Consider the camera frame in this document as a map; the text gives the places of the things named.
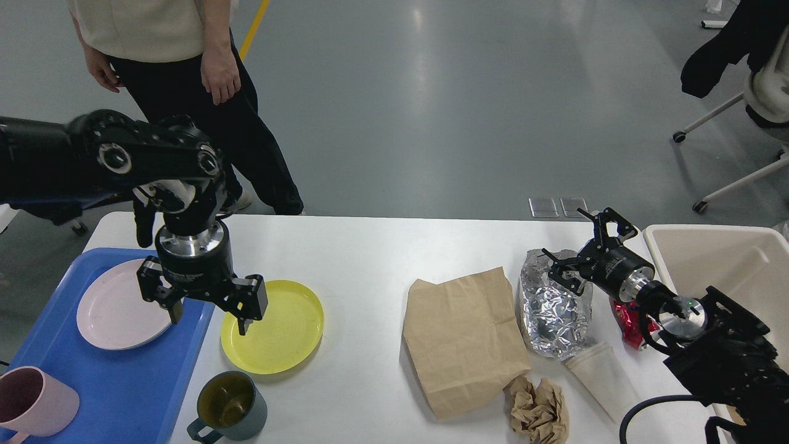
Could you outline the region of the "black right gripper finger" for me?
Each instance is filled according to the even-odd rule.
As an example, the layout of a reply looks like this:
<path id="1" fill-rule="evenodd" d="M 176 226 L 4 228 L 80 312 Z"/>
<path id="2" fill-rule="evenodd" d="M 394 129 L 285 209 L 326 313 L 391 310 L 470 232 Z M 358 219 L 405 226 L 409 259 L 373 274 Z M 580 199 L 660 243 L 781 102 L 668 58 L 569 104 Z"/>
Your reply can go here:
<path id="1" fill-rule="evenodd" d="M 578 256 L 567 258 L 567 259 L 559 259 L 553 253 L 550 253 L 547 249 L 542 249 L 542 253 L 544 256 L 547 256 L 550 260 L 550 269 L 549 269 L 549 278 L 550 280 L 554 281 L 556 284 L 561 285 L 564 289 L 569 290 L 569 292 L 575 295 L 582 295 L 584 290 L 584 285 L 586 285 L 586 279 L 582 276 L 581 278 L 575 277 L 567 277 L 565 276 L 566 273 L 578 273 L 578 265 L 585 265 L 586 259 L 581 258 Z"/>
<path id="2" fill-rule="evenodd" d="M 620 247 L 624 242 L 639 235 L 639 229 L 631 224 L 613 208 L 604 208 L 601 212 L 589 213 L 583 208 L 577 208 L 579 214 L 592 221 L 594 236 L 590 239 L 594 247 Z M 610 236 L 608 225 L 615 224 L 616 236 Z"/>

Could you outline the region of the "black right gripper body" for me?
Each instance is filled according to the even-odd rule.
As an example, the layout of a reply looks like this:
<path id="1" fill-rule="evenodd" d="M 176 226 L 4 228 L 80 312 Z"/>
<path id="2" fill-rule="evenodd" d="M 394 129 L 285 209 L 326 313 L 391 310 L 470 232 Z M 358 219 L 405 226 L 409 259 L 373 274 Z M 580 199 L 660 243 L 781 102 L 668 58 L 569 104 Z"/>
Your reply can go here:
<path id="1" fill-rule="evenodd" d="M 608 248 L 590 240 L 579 257 L 590 261 L 579 267 L 580 275 L 620 303 L 636 300 L 640 290 L 655 277 L 654 265 L 620 242 Z"/>

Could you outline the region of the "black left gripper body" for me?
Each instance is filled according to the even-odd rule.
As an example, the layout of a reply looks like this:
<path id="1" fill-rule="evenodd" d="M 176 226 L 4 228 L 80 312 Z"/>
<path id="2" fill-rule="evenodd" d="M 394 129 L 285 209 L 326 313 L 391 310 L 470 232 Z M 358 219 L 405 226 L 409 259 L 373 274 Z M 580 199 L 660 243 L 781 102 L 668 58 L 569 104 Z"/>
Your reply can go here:
<path id="1" fill-rule="evenodd" d="M 194 236 L 180 236 L 166 226 L 154 237 L 155 256 L 147 256 L 136 276 L 144 301 L 169 314 L 169 300 L 209 302 L 235 318 L 262 319 L 268 306 L 264 278 L 237 276 L 229 228 L 214 220 Z"/>

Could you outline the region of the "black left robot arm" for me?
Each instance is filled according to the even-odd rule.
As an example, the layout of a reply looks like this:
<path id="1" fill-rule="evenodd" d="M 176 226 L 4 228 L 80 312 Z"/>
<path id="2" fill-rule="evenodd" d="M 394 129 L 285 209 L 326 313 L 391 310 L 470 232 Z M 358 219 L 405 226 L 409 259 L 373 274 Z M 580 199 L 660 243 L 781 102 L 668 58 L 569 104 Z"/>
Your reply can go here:
<path id="1" fill-rule="evenodd" d="M 67 124 L 2 117 L 2 204 L 60 226 L 86 210 L 132 200 L 141 296 L 172 323 L 184 298 L 233 315 L 245 335 L 268 305 L 264 278 L 234 272 L 223 153 L 185 115 L 159 125 L 115 110 Z"/>

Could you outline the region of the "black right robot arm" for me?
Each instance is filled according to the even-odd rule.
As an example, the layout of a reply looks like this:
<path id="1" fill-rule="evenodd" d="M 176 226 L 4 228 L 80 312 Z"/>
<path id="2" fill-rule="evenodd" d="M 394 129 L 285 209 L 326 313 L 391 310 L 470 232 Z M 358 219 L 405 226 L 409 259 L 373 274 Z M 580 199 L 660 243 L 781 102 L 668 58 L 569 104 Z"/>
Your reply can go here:
<path id="1" fill-rule="evenodd" d="M 725 430 L 737 443 L 776 443 L 787 436 L 788 377 L 767 340 L 769 326 L 714 286 L 702 298 L 677 295 L 656 278 L 656 268 L 624 242 L 639 230 L 613 208 L 599 213 L 580 210 L 594 225 L 594 236 L 579 253 L 560 259 L 549 250 L 549 278 L 580 295 L 592 283 L 620 303 L 639 306 L 639 329 L 645 342 L 665 355 L 664 365 L 687 389 L 631 408 L 619 425 L 619 441 L 640 411 L 667 402 L 694 401 L 728 405 L 742 424 L 711 416 L 705 439 L 718 443 Z"/>

